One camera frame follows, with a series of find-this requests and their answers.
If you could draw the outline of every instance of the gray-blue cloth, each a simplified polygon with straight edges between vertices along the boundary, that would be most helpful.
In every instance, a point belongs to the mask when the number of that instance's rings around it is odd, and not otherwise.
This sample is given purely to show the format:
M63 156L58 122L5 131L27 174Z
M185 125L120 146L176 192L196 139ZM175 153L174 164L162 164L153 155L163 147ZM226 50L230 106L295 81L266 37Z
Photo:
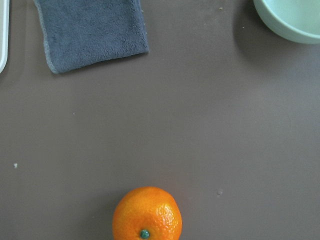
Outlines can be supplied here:
M140 0L34 0L53 73L149 50Z

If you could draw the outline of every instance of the towel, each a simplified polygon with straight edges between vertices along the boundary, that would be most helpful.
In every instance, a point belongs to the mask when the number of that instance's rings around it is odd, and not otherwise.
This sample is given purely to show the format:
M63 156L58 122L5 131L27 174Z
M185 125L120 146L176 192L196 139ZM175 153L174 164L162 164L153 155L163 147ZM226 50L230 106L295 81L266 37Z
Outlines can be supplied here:
M149 50L140 0L34 0L55 74Z

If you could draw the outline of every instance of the blue towel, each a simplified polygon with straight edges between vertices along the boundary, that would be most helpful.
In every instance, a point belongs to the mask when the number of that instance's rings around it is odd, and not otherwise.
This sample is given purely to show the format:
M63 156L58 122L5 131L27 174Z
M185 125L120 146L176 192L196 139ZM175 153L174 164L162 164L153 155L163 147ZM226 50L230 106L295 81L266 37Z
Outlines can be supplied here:
M55 74L149 50L140 0L34 0Z

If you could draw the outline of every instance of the white speck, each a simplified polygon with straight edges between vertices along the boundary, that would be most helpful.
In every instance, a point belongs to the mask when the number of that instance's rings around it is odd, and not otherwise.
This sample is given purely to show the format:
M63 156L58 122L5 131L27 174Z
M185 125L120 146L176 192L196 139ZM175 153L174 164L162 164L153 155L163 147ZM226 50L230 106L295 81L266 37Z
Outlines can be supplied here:
M222 195L224 194L224 190L222 188L219 188L217 191L216 191L216 196L219 198L221 197Z

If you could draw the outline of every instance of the bowl rim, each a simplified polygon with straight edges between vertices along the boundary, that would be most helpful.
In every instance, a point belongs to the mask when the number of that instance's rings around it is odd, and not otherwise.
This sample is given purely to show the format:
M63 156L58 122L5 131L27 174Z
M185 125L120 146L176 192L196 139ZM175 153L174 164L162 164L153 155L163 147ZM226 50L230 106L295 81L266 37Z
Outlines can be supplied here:
M267 0L261 0L262 3L264 4L264 6L266 7L266 9L269 11L269 13L277 20L279 21L281 24L283 24L285 27L289 28L290 30L301 34L303 36L307 36L309 38L313 38L313 39L318 39L320 40L320 34L313 34L313 33L309 33L307 31L303 31L300 30L298 28L296 28L295 26L290 25L289 23L285 22L284 20L282 20L278 15L276 15L274 13L274 11L272 10L272 8L269 6L269 4L267 3Z

